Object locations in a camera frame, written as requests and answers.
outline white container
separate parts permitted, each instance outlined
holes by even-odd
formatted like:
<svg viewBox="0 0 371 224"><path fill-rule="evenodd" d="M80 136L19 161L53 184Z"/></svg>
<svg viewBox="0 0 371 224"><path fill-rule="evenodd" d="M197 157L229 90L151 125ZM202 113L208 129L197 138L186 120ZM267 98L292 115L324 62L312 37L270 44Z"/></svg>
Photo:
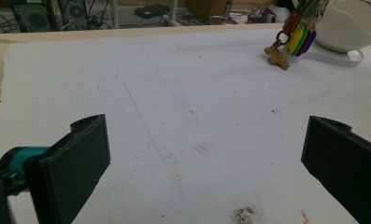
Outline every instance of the white container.
<svg viewBox="0 0 371 224"><path fill-rule="evenodd" d="M371 45L371 3L331 0L316 31L316 42L336 52L349 52Z"/></svg>

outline rainbow keychain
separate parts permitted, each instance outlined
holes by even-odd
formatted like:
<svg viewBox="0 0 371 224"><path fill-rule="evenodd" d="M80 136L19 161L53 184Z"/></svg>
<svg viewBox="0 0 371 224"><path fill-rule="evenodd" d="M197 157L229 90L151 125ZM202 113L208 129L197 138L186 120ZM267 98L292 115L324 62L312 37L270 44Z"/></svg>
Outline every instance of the rainbow keychain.
<svg viewBox="0 0 371 224"><path fill-rule="evenodd" d="M317 36L316 24L322 19L322 15L329 0L301 0L295 11L292 11L285 21L282 30L276 36L276 42L265 48L264 52L269 54L270 62L287 70L288 64L283 53L278 49L285 45L285 52L289 55L299 57L306 53ZM287 40L283 42L281 36L286 35Z"/></svg>

